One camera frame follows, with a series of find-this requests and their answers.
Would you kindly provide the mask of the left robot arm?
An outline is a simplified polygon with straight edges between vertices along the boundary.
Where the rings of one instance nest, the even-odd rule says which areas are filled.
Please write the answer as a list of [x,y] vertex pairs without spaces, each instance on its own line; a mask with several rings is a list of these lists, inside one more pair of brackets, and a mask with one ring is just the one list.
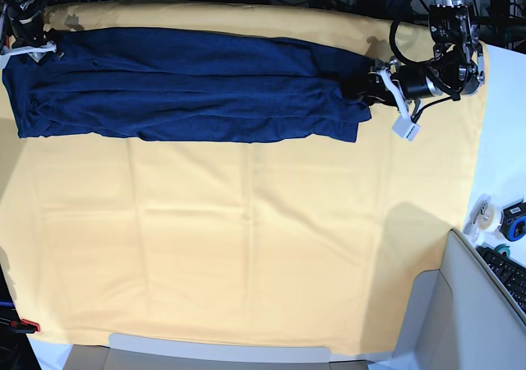
[[396,44],[396,33],[414,0],[405,0],[392,21],[389,46],[393,57],[375,61],[369,72],[341,84],[342,94],[367,105],[395,106],[402,118],[417,123],[431,105],[459,101],[478,92],[485,82],[480,30],[468,0],[430,0],[427,24],[434,43],[432,57],[413,61]]

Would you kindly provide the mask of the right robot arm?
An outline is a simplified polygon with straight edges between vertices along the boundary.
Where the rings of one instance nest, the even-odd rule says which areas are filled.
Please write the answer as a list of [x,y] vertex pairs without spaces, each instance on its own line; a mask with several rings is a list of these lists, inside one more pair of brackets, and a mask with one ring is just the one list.
[[51,53],[60,58],[58,37],[44,29],[48,0],[1,0],[1,68],[15,56],[27,55],[39,63]]

